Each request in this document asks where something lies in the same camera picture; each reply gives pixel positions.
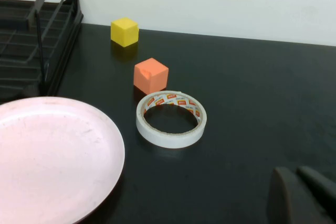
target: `double-sided tape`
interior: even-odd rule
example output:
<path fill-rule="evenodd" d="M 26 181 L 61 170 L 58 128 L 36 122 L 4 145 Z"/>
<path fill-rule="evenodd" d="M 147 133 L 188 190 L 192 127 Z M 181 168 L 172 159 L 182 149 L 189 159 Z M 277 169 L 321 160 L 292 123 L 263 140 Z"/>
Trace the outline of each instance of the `double-sided tape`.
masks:
<path fill-rule="evenodd" d="M 196 117 L 198 125 L 184 133 L 166 133 L 153 128 L 144 118 L 151 107 L 174 104 L 186 108 Z M 136 126 L 140 134 L 152 144 L 165 148 L 183 148 L 196 143 L 203 135 L 206 112 L 203 106 L 190 95 L 178 91 L 159 91 L 145 96 L 138 104 Z"/>

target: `table surface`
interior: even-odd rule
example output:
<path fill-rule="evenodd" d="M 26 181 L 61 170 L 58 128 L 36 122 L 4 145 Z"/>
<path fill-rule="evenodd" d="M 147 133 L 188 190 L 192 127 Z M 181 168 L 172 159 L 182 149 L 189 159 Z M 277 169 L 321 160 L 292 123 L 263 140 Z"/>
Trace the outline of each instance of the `table surface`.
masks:
<path fill-rule="evenodd" d="M 137 131 L 134 65 L 151 57 L 169 67 L 167 90 L 207 112 L 188 148 L 160 148 Z M 121 50 L 109 26 L 83 24 L 58 96 L 111 117 L 126 157 L 110 196 L 81 223 L 267 223 L 274 167 L 309 165 L 336 180 L 335 82 L 335 47 L 140 30 Z"/>

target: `cube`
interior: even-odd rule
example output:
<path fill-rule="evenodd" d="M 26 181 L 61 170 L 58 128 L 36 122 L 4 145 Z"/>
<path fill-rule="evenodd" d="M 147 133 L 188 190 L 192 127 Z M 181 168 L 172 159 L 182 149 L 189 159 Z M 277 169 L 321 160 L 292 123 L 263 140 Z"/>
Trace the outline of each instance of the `cube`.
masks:
<path fill-rule="evenodd" d="M 138 42 L 138 23 L 129 18 L 121 18 L 111 22 L 111 40 L 122 47 L 127 47 Z"/>
<path fill-rule="evenodd" d="M 160 91 L 167 87 L 169 69 L 150 58 L 134 67 L 134 85 L 145 94 Z"/>

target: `dish rack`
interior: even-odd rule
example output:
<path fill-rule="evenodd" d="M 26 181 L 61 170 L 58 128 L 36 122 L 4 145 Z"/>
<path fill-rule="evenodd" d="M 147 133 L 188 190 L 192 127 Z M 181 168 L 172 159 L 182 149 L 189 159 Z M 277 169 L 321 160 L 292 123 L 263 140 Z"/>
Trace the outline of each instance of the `dish rack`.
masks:
<path fill-rule="evenodd" d="M 79 0 L 0 0 L 0 103 L 56 94 L 82 19 Z"/>

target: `pink plate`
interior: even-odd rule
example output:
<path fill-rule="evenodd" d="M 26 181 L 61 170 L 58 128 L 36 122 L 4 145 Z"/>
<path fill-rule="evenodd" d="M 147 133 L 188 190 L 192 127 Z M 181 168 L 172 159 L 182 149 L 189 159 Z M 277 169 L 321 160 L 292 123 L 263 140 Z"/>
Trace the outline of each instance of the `pink plate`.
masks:
<path fill-rule="evenodd" d="M 0 223 L 81 220 L 110 194 L 124 158 L 117 126 L 88 104 L 43 97 L 1 105 Z"/>

